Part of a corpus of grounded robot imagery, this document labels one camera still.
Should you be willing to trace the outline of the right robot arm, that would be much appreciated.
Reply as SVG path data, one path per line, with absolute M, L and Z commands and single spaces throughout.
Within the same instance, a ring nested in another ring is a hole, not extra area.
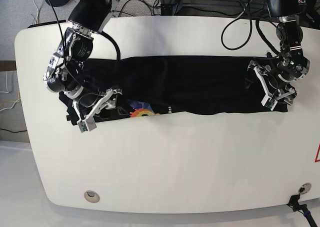
M 120 0 L 80 0 L 68 20 L 72 24 L 61 32 L 61 41 L 51 56 L 43 81 L 59 94 L 66 106 L 66 119 L 73 125 L 92 117 L 98 122 L 128 118 L 132 108 L 123 96 L 124 66 L 117 42 L 104 27 Z M 115 61 L 104 67 L 86 65 L 94 48 L 93 34 L 111 42 Z

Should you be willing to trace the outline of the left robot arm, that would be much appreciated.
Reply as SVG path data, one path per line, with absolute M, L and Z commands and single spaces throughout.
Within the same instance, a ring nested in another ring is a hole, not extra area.
M 279 23 L 276 34 L 280 40 L 280 51 L 275 57 L 267 57 L 270 64 L 263 65 L 254 58 L 248 65 L 261 82 L 265 96 L 261 104 L 273 111 L 277 104 L 292 105 L 297 96 L 291 82 L 305 77 L 310 61 L 304 57 L 303 32 L 296 16 L 301 13 L 298 0 L 265 0 L 270 17 Z

